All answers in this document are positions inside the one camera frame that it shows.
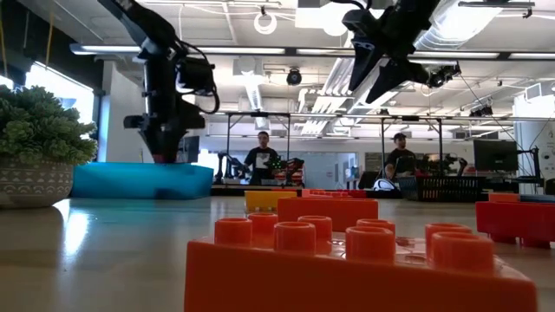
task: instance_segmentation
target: fluorescent light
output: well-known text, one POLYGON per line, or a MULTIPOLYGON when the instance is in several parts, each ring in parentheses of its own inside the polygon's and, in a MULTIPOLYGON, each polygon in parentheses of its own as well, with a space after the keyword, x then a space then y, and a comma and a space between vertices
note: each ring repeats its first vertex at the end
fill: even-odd
POLYGON ((281 3, 277 1, 202 1, 202 0, 137 0, 138 3, 151 4, 151 5, 221 5, 226 3, 231 6, 259 6, 264 5, 267 7, 281 8, 281 3))
POLYGON ((282 55, 283 48, 240 48, 240 47, 199 47, 206 54, 229 54, 229 55, 282 55))
POLYGON ((336 118, 336 114, 291 114, 291 117, 336 118))
POLYGON ((430 58, 456 58, 456 59, 495 59, 500 54, 497 52, 466 52, 466 51, 415 51, 413 57, 430 57, 430 58))
POLYGON ((353 49, 297 49, 297 54, 302 55, 322 55, 322 56, 354 56, 353 49))
MULTIPOLYGON (((105 54, 139 54, 138 46, 118 45, 70 45, 76 55, 105 55, 105 54)), ((249 48, 249 47, 198 47, 208 55, 284 55, 285 48, 249 48)))
POLYGON ((495 3, 494 1, 490 2, 468 2, 468 1, 461 1, 459 2, 460 7, 468 7, 468 8, 509 8, 509 9, 528 9, 533 6, 536 6, 536 3, 533 2, 506 2, 503 3, 498 1, 495 3))
POLYGON ((512 53, 509 59, 523 59, 523 60, 555 60, 555 53, 512 53))
POLYGON ((76 55, 139 54, 140 52, 138 46, 101 46, 73 43, 69 45, 69 48, 76 55))
POLYGON ((457 65, 457 61, 448 60, 411 60, 411 62, 422 65, 457 65))

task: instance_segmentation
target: blue plastic container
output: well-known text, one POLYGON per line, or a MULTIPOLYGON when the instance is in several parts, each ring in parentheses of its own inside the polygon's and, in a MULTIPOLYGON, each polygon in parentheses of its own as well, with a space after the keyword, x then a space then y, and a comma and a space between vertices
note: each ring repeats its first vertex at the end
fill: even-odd
POLYGON ((190 164, 90 163, 76 166, 72 197, 194 199, 210 196, 214 170, 190 164))

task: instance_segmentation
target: computer monitor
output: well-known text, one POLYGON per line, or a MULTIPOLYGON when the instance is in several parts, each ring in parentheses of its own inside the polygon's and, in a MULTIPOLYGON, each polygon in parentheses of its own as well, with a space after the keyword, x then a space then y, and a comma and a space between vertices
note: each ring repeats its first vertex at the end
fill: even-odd
POLYGON ((481 171, 515 172, 519 170, 517 142, 475 140, 474 167, 481 171))
POLYGON ((199 136, 183 137, 180 141, 176 162, 189 164, 199 162, 199 145, 199 136))

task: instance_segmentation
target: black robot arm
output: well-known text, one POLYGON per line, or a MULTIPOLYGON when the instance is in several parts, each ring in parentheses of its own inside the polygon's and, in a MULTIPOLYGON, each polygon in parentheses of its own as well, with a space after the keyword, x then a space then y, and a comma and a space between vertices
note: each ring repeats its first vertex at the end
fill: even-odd
POLYGON ((190 90, 188 94, 213 96, 219 109, 219 97, 213 79, 213 65, 204 59, 189 57, 194 46, 182 42, 173 26, 157 13, 144 8, 134 0, 98 0, 127 29, 141 52, 135 58, 144 65, 143 96, 147 112, 128 116, 125 128, 138 128, 154 161, 173 163, 178 145, 187 129, 205 127, 201 110, 182 99, 176 86, 190 90))
POLYGON ((369 12, 369 7, 347 12, 343 17, 343 25, 354 33, 352 43, 355 48, 355 65, 349 90, 356 90, 385 55, 389 61, 385 67, 380 68, 380 75, 366 99, 368 103, 405 81, 437 88, 459 74, 459 65, 427 70, 407 58, 415 52, 413 42, 418 35, 431 26, 429 18, 439 2, 440 0, 398 0, 395 5, 385 9, 380 18, 375 18, 369 12))

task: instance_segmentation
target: ceiling light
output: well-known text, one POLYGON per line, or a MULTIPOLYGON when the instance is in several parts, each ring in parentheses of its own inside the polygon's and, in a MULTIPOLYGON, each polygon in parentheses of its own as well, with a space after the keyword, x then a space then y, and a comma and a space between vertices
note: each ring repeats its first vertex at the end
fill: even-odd
POLYGON ((283 48, 241 48, 241 47, 198 47, 202 52, 211 55, 283 55, 283 48))
POLYGON ((468 8, 506 8, 506 9, 528 9, 536 6, 533 2, 501 2, 501 1, 484 1, 484 2, 459 2, 460 7, 468 8))
POLYGON ((499 56, 496 52, 466 52, 466 51, 416 51, 413 57, 437 57, 437 58, 456 58, 456 59, 495 59, 499 56))
POLYGON ((449 60, 411 60, 411 62, 422 64, 422 65, 448 65, 448 66, 457 65, 457 61, 449 61, 449 60))
POLYGON ((272 13, 268 13, 265 16, 270 17, 270 23, 266 26, 262 26, 260 25, 260 18, 262 18, 263 16, 264 15, 262 13, 258 13, 257 16, 254 17, 254 29, 262 35, 269 35, 276 31, 276 28, 278 27, 278 20, 275 15, 273 15, 272 13))
POLYGON ((137 0, 138 3, 151 4, 151 5, 221 5, 225 3, 231 6, 259 6, 263 5, 272 8, 281 8, 282 4, 279 1, 202 1, 202 0, 137 0))
POLYGON ((509 59, 555 60, 555 53, 512 53, 509 59))
POLYGON ((69 49, 75 55, 105 55, 105 54, 139 54, 140 48, 137 46, 101 46, 101 45, 81 45, 73 43, 69 49))
POLYGON ((321 55, 328 57, 336 56, 355 56, 353 49, 297 49, 299 56, 303 55, 321 55))
MULTIPOLYGON (((73 43, 69 46, 76 55, 110 55, 110 54, 130 54, 140 53, 138 46, 126 45, 81 45, 73 43)), ((285 48, 249 48, 249 47, 198 47, 208 55, 284 55, 285 48)))
POLYGON ((291 117, 335 118, 336 114, 291 114, 291 117))

